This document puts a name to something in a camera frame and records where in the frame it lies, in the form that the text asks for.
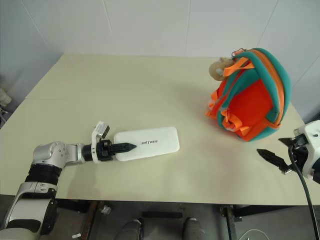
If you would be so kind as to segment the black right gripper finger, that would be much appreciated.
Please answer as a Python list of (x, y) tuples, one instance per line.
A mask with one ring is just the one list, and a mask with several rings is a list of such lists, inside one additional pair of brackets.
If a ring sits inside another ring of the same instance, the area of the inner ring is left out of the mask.
[(268, 163), (276, 166), (284, 175), (292, 171), (292, 165), (287, 165), (283, 158), (267, 149), (257, 149), (258, 154)]
[(298, 144), (295, 138), (291, 137), (282, 137), (278, 139), (280, 142), (282, 142), (284, 145), (286, 145), (288, 148), (292, 146), (293, 148), (297, 148)]

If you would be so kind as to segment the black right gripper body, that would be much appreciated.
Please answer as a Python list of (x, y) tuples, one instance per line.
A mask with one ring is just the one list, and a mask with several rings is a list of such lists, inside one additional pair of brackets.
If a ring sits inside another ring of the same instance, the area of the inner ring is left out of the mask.
[(294, 156), (294, 160), (296, 165), (300, 170), (303, 169), (307, 158), (308, 158), (308, 150), (306, 145), (308, 144), (307, 138), (304, 134), (300, 134), (291, 140), (292, 143), (292, 153)]

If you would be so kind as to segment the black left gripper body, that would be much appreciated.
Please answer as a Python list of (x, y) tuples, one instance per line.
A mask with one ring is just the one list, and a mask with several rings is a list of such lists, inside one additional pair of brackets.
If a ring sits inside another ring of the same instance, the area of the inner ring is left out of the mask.
[(116, 149), (110, 140), (101, 140), (96, 145), (96, 154), (97, 159), (101, 162), (112, 161)]

